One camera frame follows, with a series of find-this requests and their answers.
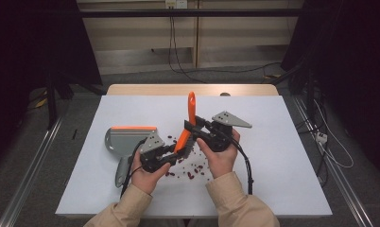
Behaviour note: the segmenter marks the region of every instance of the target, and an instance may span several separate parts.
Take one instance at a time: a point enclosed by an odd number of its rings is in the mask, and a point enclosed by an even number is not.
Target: white board
[[[196,100],[196,115],[202,118],[212,121],[213,115],[228,111],[252,124],[252,129],[236,128],[241,134],[240,145],[250,159],[253,194],[276,216],[332,215],[281,96],[197,96]],[[184,119],[188,119],[187,96],[103,96],[56,213],[67,217],[94,215],[119,201],[121,189],[114,185],[119,159],[104,145],[111,126],[156,126],[170,145],[173,139],[167,136],[178,138]],[[207,160],[197,144],[194,152],[171,167],[175,176],[158,181],[145,217],[216,216],[205,188],[212,180]],[[204,166],[205,175],[195,174],[192,164]],[[194,173],[193,180],[183,174],[187,171]],[[240,153],[234,171],[247,192],[247,172]]]

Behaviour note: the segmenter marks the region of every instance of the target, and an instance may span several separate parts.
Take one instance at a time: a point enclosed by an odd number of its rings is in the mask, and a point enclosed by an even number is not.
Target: sleeve
[[[246,195],[234,172],[207,183],[207,190],[218,212],[218,224],[224,226],[278,227],[270,208],[253,195]]]
[[[130,184],[119,203],[113,203],[91,218],[84,226],[137,226],[152,197]]]

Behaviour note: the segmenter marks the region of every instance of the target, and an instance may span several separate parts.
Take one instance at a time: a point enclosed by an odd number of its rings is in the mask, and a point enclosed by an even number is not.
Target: gray carpet
[[[247,70],[253,67],[227,67],[221,70]],[[265,75],[282,73],[273,65],[265,69]],[[188,74],[195,79],[208,83],[260,83],[263,70],[247,73],[201,72]],[[114,83],[195,83],[183,74],[171,71],[148,72],[141,74],[113,75],[103,78],[107,89]],[[58,100],[60,109],[67,107],[55,141],[48,151],[42,170],[28,195],[15,226],[82,226],[87,219],[68,219],[55,215],[60,197],[66,182],[74,168],[81,147],[90,129],[100,97],[86,90],[72,86],[75,96],[71,101]],[[302,121],[299,112],[289,95],[286,83],[278,86],[278,91],[285,103],[293,121]],[[328,112],[328,124],[337,138],[348,148],[354,158],[354,167],[343,169],[349,182],[367,208],[372,222],[380,226],[380,172],[366,159],[358,143],[350,138],[342,127],[336,114],[325,105]],[[25,119],[16,133],[4,157],[0,160],[0,218],[8,205],[16,187],[24,174],[37,148],[43,140],[47,126],[46,106],[27,111]],[[311,135],[301,134],[302,143],[310,157],[312,166],[316,169],[320,156]],[[347,164],[349,159],[333,138],[330,138],[330,148],[341,163]],[[281,218],[282,226],[357,226],[357,222],[343,199],[332,176],[323,187],[326,198],[334,212],[328,218]]]

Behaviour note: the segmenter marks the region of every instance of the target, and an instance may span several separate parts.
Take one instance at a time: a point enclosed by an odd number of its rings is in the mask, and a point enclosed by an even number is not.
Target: table
[[[253,125],[252,129],[237,129],[241,134],[240,144],[250,159],[255,180],[253,193],[275,215],[293,218],[332,215],[282,97],[272,85],[255,84],[111,86],[108,95],[101,99],[56,213],[70,218],[89,217],[118,201],[120,189],[114,186],[114,172],[119,159],[103,144],[106,130],[116,124],[155,125],[161,138],[171,144],[167,135],[179,136],[182,121],[187,118],[189,91],[196,93],[197,115],[209,120],[227,108],[226,111]],[[223,92],[232,96],[217,96]],[[195,146],[194,154],[172,166],[170,171],[183,177],[160,179],[144,217],[215,217],[214,204],[204,186],[212,180],[211,173],[205,171],[205,175],[198,175],[191,182],[183,173],[191,170],[192,164],[203,165],[203,162],[205,157]],[[234,171],[247,191],[247,173],[241,156],[234,164]]]

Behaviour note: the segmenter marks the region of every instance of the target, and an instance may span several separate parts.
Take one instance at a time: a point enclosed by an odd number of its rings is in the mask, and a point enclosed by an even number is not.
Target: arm
[[[235,130],[233,138],[240,140],[240,134]],[[241,182],[233,172],[237,149],[230,145],[225,151],[213,152],[202,139],[198,139],[197,143],[207,157],[214,177],[207,184],[207,189],[218,212],[219,226],[279,226],[278,219],[266,204],[244,193]]]
[[[140,162],[140,153],[134,156],[131,168],[131,185],[123,194],[119,203],[113,203],[87,222],[85,227],[94,226],[137,226],[140,217],[151,203],[150,194],[154,191],[158,180],[169,170],[170,164],[165,164],[154,173],[144,171]]]

